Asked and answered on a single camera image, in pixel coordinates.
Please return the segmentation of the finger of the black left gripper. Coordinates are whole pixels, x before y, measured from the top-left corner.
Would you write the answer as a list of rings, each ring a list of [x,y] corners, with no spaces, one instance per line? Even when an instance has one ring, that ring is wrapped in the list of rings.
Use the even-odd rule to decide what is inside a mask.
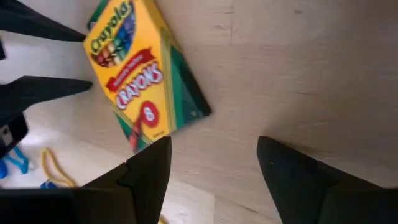
[[[83,42],[86,37],[16,0],[1,0],[1,30],[67,42]]]
[[[7,124],[28,107],[82,93],[92,82],[70,78],[23,76],[1,85],[1,124]]]

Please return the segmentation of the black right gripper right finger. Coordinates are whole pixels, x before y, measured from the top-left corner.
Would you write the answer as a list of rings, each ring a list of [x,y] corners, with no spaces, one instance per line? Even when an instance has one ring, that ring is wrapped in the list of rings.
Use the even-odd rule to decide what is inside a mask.
[[[381,188],[261,136],[257,158],[283,223],[383,223]]]

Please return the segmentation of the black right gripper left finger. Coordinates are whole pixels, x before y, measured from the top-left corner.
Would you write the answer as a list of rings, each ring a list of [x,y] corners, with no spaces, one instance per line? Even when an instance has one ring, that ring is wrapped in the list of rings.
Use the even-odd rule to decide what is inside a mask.
[[[83,186],[83,223],[157,223],[167,190],[172,138],[143,151]]]

